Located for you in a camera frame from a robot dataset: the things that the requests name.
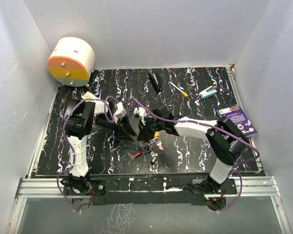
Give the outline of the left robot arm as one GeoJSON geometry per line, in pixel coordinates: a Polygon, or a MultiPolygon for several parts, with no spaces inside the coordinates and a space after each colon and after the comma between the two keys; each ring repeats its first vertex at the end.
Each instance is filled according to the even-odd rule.
{"type": "Polygon", "coordinates": [[[89,171],[86,143],[93,123],[113,130],[119,140],[133,142],[137,136],[121,102],[116,103],[114,113],[112,104],[97,98],[72,99],[69,102],[64,114],[63,135],[70,147],[72,165],[69,174],[79,177],[74,183],[74,189],[82,195],[91,189],[91,182],[84,177],[89,171]]]}

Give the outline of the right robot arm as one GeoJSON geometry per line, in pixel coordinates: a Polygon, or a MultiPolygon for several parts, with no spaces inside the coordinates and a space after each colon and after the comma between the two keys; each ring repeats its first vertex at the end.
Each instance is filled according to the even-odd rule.
{"type": "Polygon", "coordinates": [[[247,150],[247,138],[227,117],[219,120],[197,120],[174,116],[165,106],[151,111],[138,107],[134,109],[134,115],[140,119],[138,141],[151,141],[158,131],[208,141],[217,157],[208,176],[208,188],[215,194],[225,188],[225,180],[230,171],[247,150]]]}

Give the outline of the metal keyring with keys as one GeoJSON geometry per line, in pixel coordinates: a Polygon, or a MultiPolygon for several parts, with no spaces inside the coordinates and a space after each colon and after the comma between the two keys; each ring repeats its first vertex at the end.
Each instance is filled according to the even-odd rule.
{"type": "Polygon", "coordinates": [[[150,141],[140,141],[140,147],[144,155],[149,154],[153,148],[157,147],[157,142],[160,142],[160,139],[159,139],[160,134],[161,133],[157,131],[154,134],[154,138],[151,139],[150,141]]]}

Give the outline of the red key with silver blade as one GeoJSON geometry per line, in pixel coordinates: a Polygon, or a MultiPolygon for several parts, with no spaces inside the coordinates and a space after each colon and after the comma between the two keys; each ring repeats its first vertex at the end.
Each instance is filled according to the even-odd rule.
{"type": "Polygon", "coordinates": [[[143,154],[143,152],[138,152],[138,153],[136,153],[136,154],[134,154],[134,155],[132,155],[132,154],[130,154],[130,153],[127,153],[127,154],[129,155],[130,159],[131,159],[132,161],[134,161],[136,158],[138,158],[139,156],[141,156],[141,155],[143,154]]]}

